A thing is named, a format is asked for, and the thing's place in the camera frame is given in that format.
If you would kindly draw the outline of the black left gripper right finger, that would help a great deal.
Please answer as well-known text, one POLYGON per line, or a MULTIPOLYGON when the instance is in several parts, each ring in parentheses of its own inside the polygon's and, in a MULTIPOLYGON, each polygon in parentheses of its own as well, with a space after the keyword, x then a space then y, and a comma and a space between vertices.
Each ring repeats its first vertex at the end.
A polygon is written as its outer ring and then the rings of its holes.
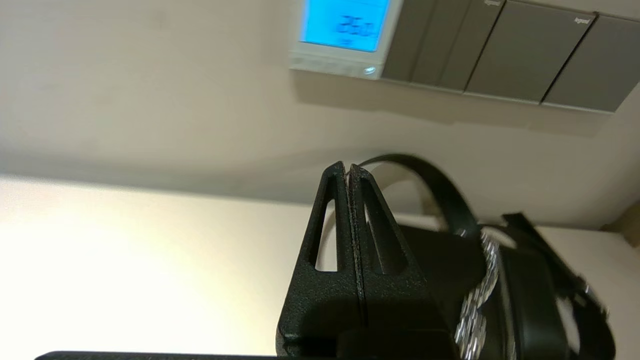
POLYGON ((364 326, 375 330, 448 330, 373 175, 349 170, 356 289, 364 326))

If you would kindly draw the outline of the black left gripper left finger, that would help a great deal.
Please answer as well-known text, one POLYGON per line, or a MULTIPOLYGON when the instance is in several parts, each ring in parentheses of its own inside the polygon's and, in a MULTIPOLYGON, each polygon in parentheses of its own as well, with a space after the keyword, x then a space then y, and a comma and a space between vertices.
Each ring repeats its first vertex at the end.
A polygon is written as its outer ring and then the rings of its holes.
POLYGON ((361 325, 343 162, 320 178, 301 248, 276 327, 279 357, 335 357, 338 338, 361 325), (316 269, 329 202, 336 214, 336 271, 316 269))

